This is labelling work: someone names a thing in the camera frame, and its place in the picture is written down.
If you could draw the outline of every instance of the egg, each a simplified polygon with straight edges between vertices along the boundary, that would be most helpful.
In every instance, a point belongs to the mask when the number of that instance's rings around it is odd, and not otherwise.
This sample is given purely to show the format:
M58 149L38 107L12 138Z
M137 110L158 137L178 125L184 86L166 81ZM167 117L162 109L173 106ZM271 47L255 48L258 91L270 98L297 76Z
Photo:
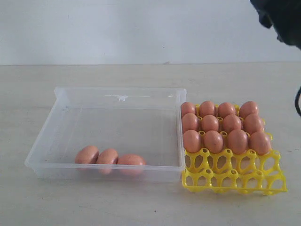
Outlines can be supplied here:
M249 147L258 155L267 154L272 149L269 136L263 131L255 132L250 136Z
M234 114L227 115L222 121L222 129L228 134L235 129L241 129L241 120Z
M95 164L98 158L98 148L88 145L81 149L75 157L76 164Z
M204 146L212 153L219 153L223 148L222 135L214 130L205 133Z
M198 152L202 146L201 136L194 130L188 130L183 134L183 143L187 152Z
M118 159L118 165L145 165L145 160L137 154L126 154ZM120 169L120 172L127 176L138 176L143 169Z
M192 102L184 102L181 105L181 117L188 113L196 114L196 107Z
M202 118L204 118L206 115L216 115L216 107L214 103L210 100L204 101L199 109L198 109L198 114Z
M252 135L264 131L264 122L257 114L250 114L244 119L244 131Z
M201 120L201 129L204 132L207 132L210 130L218 131L219 126L220 126L219 121L213 115L208 114Z
M241 129L232 130L227 137L227 146L234 154L242 154L248 149L248 135Z
M197 131L199 128L199 120L197 116L193 113L187 113L184 115L182 118L182 128L183 133L190 129Z
M239 109L238 115L241 118L246 118L250 114L259 114L258 105L255 101L245 102Z
M118 153L114 148L105 149L98 156L96 164L117 164ZM101 174L108 175L111 173L111 168L99 169Z
M236 109L233 104L224 102L218 106L217 114L218 116L225 118L229 114L236 114Z

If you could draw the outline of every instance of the table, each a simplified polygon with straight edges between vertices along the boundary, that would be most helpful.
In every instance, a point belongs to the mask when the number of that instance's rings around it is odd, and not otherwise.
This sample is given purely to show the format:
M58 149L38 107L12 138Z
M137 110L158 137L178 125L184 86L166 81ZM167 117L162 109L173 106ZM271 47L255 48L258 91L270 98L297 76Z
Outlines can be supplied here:
M300 63L0 67L0 225L299 225ZM183 87L218 101L256 100L282 154L287 193L194 194L179 183L38 179L24 160L55 86Z

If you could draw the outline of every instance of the clear plastic container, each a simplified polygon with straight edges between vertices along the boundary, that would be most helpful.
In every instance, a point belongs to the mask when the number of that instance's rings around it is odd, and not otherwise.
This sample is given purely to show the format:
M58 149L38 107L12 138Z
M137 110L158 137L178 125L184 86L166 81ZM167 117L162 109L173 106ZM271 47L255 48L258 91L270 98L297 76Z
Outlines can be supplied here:
M179 181L184 170L180 105L185 89L56 88L56 102L25 165L40 178ZM145 166L75 164L78 151L112 147L142 156ZM99 169L111 168L105 176ZM143 169L137 177L120 169Z

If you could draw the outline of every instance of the yellow plastic egg tray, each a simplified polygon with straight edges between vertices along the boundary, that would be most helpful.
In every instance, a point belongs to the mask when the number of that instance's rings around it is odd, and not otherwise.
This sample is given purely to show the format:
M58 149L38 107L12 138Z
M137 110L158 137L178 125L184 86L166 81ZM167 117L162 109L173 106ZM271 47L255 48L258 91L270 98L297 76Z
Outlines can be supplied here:
M280 152L271 150L257 155L252 149L234 154L225 148L221 153L210 153L202 148L196 153L185 151L185 170L182 185L191 192L211 189L216 193L236 190L241 194L261 192L266 195L286 192L285 176L279 166Z

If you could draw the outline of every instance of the white wall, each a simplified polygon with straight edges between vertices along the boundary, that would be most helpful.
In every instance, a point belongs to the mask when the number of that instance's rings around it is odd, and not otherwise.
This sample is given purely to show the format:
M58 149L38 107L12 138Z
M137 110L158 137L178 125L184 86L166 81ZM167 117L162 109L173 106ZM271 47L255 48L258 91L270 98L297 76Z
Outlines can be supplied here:
M301 61L249 0L0 0L0 64Z

